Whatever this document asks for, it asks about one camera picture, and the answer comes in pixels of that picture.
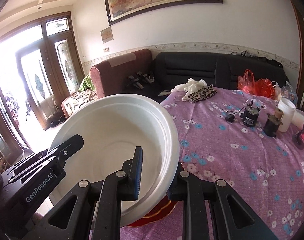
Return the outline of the large red scalloped plate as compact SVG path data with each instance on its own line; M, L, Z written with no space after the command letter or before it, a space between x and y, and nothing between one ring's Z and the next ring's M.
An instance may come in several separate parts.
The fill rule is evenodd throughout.
M128 227L138 228L163 220L173 212L177 203L178 201L171 200L167 195L165 195L150 212L148 212L142 218L129 224Z

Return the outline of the white shallow paper bowl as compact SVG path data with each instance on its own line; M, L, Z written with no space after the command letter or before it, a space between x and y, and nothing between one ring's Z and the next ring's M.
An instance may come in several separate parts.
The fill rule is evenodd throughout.
M56 204L81 180L105 179L143 150L140 194L135 202L122 202L121 226L150 212L168 191L177 170L179 141L175 123L156 101L136 94L106 96L69 117L54 137L58 146L81 135L83 147L66 161L64 179L50 193Z

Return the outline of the purple floral tablecloth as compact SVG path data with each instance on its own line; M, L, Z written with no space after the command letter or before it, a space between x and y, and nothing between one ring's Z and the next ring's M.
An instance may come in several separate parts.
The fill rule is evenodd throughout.
M304 147L292 140L298 128L267 136L263 127L276 102L240 90L219 88L197 103L182 96L172 93L162 105L177 127L185 170L203 180L224 179L278 239L292 239L304 222ZM240 117L251 99L262 106L252 128ZM233 123L225 120L228 114L235 115Z

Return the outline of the small black adapter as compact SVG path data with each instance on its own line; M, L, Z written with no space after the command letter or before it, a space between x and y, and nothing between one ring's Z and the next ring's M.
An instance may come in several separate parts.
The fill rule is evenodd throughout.
M235 115L234 114L228 114L226 117L225 117L225 120L227 122L230 122L230 123L233 123L234 122L234 119L235 119Z

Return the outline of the dark brown small jar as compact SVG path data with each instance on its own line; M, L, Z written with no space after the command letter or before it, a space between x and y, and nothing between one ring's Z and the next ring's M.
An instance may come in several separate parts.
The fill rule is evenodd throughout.
M267 113L267 121L263 127L264 133L272 138L276 137L279 126L282 125L283 111L276 108L274 114Z

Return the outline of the black round device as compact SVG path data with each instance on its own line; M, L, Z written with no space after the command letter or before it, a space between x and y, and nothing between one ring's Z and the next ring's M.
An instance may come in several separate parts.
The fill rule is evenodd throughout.
M247 127L254 127L260 115L262 106L259 105L255 99L251 99L246 102L244 111L241 113L240 117Z

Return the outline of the black phone stand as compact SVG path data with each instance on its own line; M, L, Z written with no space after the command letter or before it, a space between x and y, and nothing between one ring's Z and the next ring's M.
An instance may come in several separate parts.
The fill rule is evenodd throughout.
M304 114L300 110L296 110L293 116L292 124L299 128L298 133L293 135L293 142L295 146L302 150L304 147L304 141L301 138L301 134L304 131Z

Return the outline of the leopard print cloth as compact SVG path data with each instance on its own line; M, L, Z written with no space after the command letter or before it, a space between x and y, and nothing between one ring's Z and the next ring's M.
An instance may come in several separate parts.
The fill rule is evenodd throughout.
M189 94L188 101L190 103L204 101L204 100L207 100L207 99L213 97L216 93L217 93L216 89L214 89L213 86L210 85L208 87L203 87L200 90Z

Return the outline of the white gloves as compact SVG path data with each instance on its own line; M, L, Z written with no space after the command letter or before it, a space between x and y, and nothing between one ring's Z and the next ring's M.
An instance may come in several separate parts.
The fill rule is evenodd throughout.
M187 83L179 84L175 86L170 92L185 92L185 95L182 97L182 101L187 101L188 96L194 92L199 91L202 88L207 88L208 84L203 80L200 79L199 81L196 81L192 78L188 79Z

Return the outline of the green cloth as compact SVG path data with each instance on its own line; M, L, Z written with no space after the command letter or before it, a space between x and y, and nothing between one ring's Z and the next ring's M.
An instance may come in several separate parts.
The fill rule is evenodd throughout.
M95 85L93 84L91 76L89 74L83 78L78 90L82 92L87 89L96 90Z

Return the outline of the white plastic jar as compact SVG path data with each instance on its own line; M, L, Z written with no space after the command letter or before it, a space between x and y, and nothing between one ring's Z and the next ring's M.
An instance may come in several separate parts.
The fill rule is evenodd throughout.
M292 122L296 106L287 98L280 98L279 104L277 106L283 112L281 122L278 131L286 132Z

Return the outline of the red plastic bag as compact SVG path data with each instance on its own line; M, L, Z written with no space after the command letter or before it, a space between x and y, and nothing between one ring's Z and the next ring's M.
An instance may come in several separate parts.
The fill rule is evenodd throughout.
M273 98L275 89L269 79L259 79L255 81L254 74L251 70L246 69L243 76L238 77L237 89L243 92L256 96L264 96Z

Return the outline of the black leather sofa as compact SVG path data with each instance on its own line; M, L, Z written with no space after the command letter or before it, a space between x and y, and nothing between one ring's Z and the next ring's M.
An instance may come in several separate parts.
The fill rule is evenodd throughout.
M247 69L252 71L256 81L269 79L280 86L288 81L283 67L274 66L268 60L262 61L260 58L219 53L162 52L149 68L154 82L147 84L140 80L142 89L128 85L124 92L143 95L161 103L166 98L161 95L162 92L186 83L189 78L202 79L214 87L235 90L238 77L243 76Z

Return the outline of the wooden glass door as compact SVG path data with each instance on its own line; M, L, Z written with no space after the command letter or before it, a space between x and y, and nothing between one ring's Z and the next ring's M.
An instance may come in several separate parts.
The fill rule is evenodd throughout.
M45 148L63 101L84 77L71 12L45 16L0 38L0 115L22 150Z

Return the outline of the small wall plaque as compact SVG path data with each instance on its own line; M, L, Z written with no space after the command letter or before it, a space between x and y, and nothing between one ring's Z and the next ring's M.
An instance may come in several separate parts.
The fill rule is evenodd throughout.
M112 28L108 27L100 31L102 42L106 43L113 40Z

